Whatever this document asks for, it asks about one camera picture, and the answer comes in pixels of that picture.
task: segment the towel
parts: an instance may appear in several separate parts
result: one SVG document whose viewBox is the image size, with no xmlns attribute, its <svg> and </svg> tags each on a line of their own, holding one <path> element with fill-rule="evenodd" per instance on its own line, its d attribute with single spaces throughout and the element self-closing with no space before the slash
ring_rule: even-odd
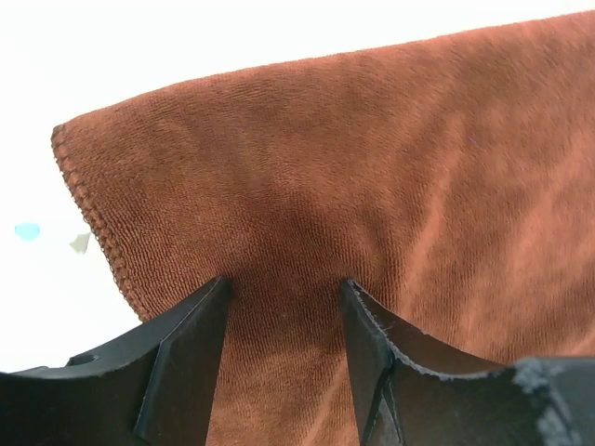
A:
<svg viewBox="0 0 595 446">
<path fill-rule="evenodd" d="M 593 30 L 589 11 L 250 68 L 55 128 L 143 321 L 232 281 L 209 446 L 357 444 L 344 278 L 492 361 L 595 354 Z"/>
</svg>

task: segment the blue speck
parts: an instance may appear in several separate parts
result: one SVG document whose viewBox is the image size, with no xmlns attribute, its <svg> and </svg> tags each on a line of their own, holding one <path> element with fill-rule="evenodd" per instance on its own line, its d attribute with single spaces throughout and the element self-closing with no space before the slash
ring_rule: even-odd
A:
<svg viewBox="0 0 595 446">
<path fill-rule="evenodd" d="M 15 233 L 27 242 L 39 237 L 39 231 L 39 226 L 36 223 L 20 223 L 15 226 Z"/>
</svg>

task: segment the white surface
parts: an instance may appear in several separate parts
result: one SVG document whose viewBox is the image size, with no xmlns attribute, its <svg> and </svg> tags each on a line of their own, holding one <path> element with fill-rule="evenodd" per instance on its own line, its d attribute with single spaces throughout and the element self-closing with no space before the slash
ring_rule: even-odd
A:
<svg viewBox="0 0 595 446">
<path fill-rule="evenodd" d="M 69 246 L 86 225 L 53 160 L 54 125 L 215 72 L 595 8 L 595 0 L 256 2 L 228 10 L 52 3 L 0 7 L 0 371 L 7 372 L 62 366 L 138 324 L 97 242 L 85 255 Z M 36 241 L 15 237 L 22 221 L 39 224 Z"/>
</svg>

